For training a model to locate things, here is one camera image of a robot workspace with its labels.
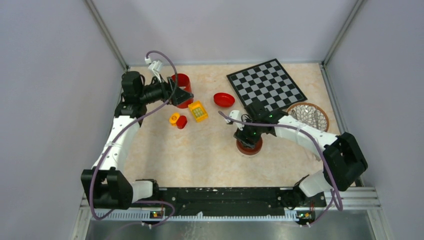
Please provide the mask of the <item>red cylindrical cup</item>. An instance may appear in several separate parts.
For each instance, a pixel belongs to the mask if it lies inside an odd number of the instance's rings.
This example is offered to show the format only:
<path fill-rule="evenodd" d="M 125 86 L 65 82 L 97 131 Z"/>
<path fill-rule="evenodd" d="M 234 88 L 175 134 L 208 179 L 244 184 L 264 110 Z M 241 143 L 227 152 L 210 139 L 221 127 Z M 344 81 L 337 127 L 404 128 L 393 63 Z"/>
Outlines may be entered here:
<path fill-rule="evenodd" d="M 184 73 L 178 73 L 177 75 L 172 75 L 171 76 L 172 80 L 175 81 L 176 78 L 178 78 L 178 87 L 181 90 L 184 90 L 188 93 L 192 93 L 192 88 L 191 88 L 191 82 L 190 82 L 190 78 L 188 75 L 184 74 Z M 190 98 L 187 99 L 186 101 L 182 102 L 181 104 L 178 104 L 176 107 L 179 109 L 186 109 L 188 108 L 188 106 L 190 104 L 192 104 L 194 102 L 194 98 Z"/>

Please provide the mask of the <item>steel lunch box bowl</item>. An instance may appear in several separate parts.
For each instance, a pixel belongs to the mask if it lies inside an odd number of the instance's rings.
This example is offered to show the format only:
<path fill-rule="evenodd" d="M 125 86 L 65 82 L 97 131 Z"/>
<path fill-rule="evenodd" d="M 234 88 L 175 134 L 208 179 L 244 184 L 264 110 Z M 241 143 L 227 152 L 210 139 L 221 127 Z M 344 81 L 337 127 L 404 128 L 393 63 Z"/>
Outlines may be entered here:
<path fill-rule="evenodd" d="M 257 153 L 257 154 L 249 155 L 249 154 L 244 154 L 244 153 L 240 152 L 239 155 L 243 158 L 251 159 L 251 158 L 258 157 L 260 154 Z"/>

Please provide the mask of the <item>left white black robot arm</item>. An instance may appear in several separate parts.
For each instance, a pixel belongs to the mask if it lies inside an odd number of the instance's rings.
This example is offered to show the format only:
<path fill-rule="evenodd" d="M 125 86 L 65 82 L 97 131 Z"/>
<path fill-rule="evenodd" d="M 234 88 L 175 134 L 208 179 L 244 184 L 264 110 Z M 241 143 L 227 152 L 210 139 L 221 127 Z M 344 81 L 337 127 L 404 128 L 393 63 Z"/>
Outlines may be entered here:
<path fill-rule="evenodd" d="M 122 93 L 106 144 L 93 166 L 83 170 L 80 176 L 90 207 L 126 210 L 138 200 L 149 207 L 160 202 L 161 194 L 154 180 L 131 183 L 123 168 L 136 133 L 150 115 L 147 106 L 158 101 L 179 106 L 194 97 L 183 83 L 179 73 L 166 80 L 157 74 L 149 84 L 138 71 L 127 71 L 121 76 Z"/>

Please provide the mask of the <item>silver metal tongs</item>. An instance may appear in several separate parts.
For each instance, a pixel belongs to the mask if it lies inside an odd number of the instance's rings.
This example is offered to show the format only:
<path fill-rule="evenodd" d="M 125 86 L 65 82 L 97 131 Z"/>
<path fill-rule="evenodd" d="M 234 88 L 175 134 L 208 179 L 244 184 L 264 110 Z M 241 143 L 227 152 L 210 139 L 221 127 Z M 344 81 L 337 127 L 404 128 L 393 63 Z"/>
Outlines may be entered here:
<path fill-rule="evenodd" d="M 318 130 L 325 130 L 326 129 L 326 119 L 323 119 L 322 122 L 322 116 L 320 114 L 320 111 L 318 110 L 314 110 L 313 111 L 313 122 L 314 122 L 314 127 Z"/>

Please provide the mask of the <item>brown round lid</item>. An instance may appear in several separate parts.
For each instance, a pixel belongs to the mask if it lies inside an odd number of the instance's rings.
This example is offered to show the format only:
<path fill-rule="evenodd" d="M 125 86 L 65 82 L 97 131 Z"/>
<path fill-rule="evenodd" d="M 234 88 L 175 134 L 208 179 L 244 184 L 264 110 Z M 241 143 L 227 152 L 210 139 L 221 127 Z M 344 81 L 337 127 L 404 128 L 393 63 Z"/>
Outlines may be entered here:
<path fill-rule="evenodd" d="M 263 139 L 260 138 L 259 141 L 256 143 L 254 148 L 248 148 L 242 145 L 241 141 L 236 140 L 236 147 L 240 153 L 246 154 L 246 155 L 254 155 L 258 154 L 263 146 Z"/>

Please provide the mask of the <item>red oval dish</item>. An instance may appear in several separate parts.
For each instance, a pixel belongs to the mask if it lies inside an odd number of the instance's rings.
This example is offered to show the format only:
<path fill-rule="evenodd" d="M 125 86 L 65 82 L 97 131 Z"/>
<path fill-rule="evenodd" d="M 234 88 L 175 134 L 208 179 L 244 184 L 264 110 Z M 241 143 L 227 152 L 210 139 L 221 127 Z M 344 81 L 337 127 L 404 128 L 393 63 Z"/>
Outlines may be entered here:
<path fill-rule="evenodd" d="M 236 99 L 229 93 L 218 92 L 213 96 L 214 103 L 221 108 L 229 108 L 234 105 Z"/>

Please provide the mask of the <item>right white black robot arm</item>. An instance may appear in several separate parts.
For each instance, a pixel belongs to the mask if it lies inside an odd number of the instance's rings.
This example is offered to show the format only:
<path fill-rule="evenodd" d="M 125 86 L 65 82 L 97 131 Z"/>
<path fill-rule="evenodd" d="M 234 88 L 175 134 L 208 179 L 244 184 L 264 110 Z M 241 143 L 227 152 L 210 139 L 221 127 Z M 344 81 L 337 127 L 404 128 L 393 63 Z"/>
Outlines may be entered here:
<path fill-rule="evenodd" d="M 332 190 L 335 197 L 346 191 L 367 169 L 368 163 L 356 138 L 349 132 L 325 132 L 295 119 L 281 109 L 269 110 L 260 101 L 247 105 L 245 113 L 232 110 L 225 117 L 235 124 L 234 137 L 244 148 L 253 149 L 262 134 L 286 139 L 320 158 L 323 169 L 302 178 L 294 186 L 293 200 L 307 206 L 315 195 Z"/>

